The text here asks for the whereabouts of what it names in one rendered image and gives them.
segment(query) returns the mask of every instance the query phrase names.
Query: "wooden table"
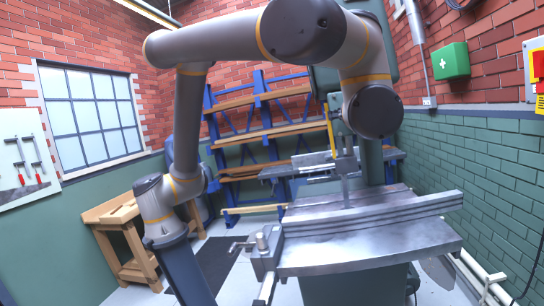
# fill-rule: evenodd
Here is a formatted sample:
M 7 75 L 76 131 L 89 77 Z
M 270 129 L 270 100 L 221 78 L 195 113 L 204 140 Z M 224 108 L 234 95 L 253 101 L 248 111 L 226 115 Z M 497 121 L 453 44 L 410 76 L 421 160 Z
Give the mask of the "wooden table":
M 195 200 L 187 201 L 191 215 L 189 232 L 197 232 L 200 240 L 206 239 L 206 231 L 196 208 Z M 155 255 L 144 248 L 132 219 L 140 214 L 138 204 L 132 190 L 123 193 L 99 206 L 90 209 L 83 214 L 82 220 L 90 224 L 92 233 L 97 239 L 100 250 L 104 254 L 119 286 L 126 288 L 129 282 L 148 284 L 154 293 L 160 293 L 163 286 L 155 268 L 159 263 Z M 106 235 L 106 231 L 122 231 L 131 248 L 134 257 L 121 266 L 115 251 Z

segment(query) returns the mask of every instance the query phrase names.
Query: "machine base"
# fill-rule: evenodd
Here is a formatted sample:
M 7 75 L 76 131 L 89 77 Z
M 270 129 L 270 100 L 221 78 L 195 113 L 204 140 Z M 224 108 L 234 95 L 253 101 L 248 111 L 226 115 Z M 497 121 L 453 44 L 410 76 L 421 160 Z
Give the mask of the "machine base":
M 408 263 L 339 274 L 300 276 L 305 306 L 404 306 Z

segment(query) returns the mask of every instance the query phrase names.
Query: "window pane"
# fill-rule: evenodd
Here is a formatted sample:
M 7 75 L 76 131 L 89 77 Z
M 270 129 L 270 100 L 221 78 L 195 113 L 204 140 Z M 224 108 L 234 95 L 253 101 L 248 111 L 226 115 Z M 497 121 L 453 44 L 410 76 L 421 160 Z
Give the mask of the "window pane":
M 138 130 L 136 128 L 124 128 L 123 134 L 125 135 L 126 149 L 128 153 L 141 150 L 140 139 L 138 138 Z
M 45 99 L 68 99 L 64 69 L 39 66 L 40 81 Z
M 100 130 L 98 123 L 98 114 L 95 102 L 75 102 L 74 111 L 76 112 L 77 127 L 79 133 Z
M 92 74 L 92 83 L 95 86 L 97 99 L 113 99 L 113 85 L 111 76 L 107 74 Z
M 108 159 L 102 133 L 82 135 L 82 143 L 89 164 Z
M 113 76 L 113 84 L 115 85 L 116 99 L 130 99 L 128 93 L 128 78 L 126 76 Z
M 47 114 L 53 135 L 75 134 L 76 124 L 74 122 L 74 114 L 71 111 L 69 101 L 66 102 L 46 102 Z
M 104 132 L 110 158 L 126 154 L 125 142 L 121 130 Z
M 72 99 L 94 99 L 89 72 L 68 70 L 68 82 Z
M 98 111 L 100 112 L 100 122 L 103 129 L 107 130 L 119 127 L 119 117 L 117 116 L 115 102 L 98 102 Z
M 79 143 L 78 136 L 55 139 L 55 144 L 64 171 L 85 166 L 82 146 Z
M 134 121 L 134 111 L 132 110 L 132 102 L 117 102 L 117 108 L 119 109 L 119 117 L 121 117 L 122 126 L 136 125 L 136 122 Z

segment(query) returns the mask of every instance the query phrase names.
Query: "robotic arm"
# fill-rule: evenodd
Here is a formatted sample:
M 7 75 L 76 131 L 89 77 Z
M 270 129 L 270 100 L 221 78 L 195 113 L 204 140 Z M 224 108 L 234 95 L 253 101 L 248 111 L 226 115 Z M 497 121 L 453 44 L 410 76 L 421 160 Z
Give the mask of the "robotic arm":
M 348 11 L 332 0 L 273 0 L 265 7 L 178 30 L 158 30 L 145 40 L 143 54 L 155 68 L 176 68 L 170 173 L 148 175 L 133 184 L 145 222 L 144 244 L 150 249 L 153 243 L 165 244 L 186 232 L 173 206 L 206 189 L 198 165 L 198 135 L 206 75 L 213 62 L 271 61 L 337 69 L 344 101 L 338 112 L 357 135 L 384 139 L 402 123 L 403 105 L 392 89 L 377 18 L 367 11 Z

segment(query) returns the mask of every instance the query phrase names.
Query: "floor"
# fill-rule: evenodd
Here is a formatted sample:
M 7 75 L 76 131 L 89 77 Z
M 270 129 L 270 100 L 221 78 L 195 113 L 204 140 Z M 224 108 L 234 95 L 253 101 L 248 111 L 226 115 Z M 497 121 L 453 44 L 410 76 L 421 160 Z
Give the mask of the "floor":
M 221 219 L 214 220 L 206 229 L 208 237 L 242 236 L 255 234 L 264 225 L 277 223 L 277 215 L 243 217 L 234 229 L 226 229 Z M 204 240 L 190 238 L 194 253 L 198 252 Z M 465 277 L 457 271 L 455 288 L 447 291 L 436 284 L 422 269 L 418 261 L 414 261 L 421 277 L 421 287 L 417 291 L 418 306 L 479 306 L 478 293 Z M 164 275 L 160 276 L 164 289 L 168 282 Z M 217 294 L 218 306 L 251 306 L 257 297 L 260 283 L 255 280 L 249 255 L 241 252 L 232 267 L 221 291 Z M 117 288 L 100 306 L 180 306 L 175 296 L 170 294 L 154 294 L 148 286 L 131 284 L 128 288 Z M 273 305 L 302 306 L 298 281 L 290 278 L 286 285 L 278 284 L 273 296 Z M 414 296 L 406 297 L 405 306 L 414 306 Z

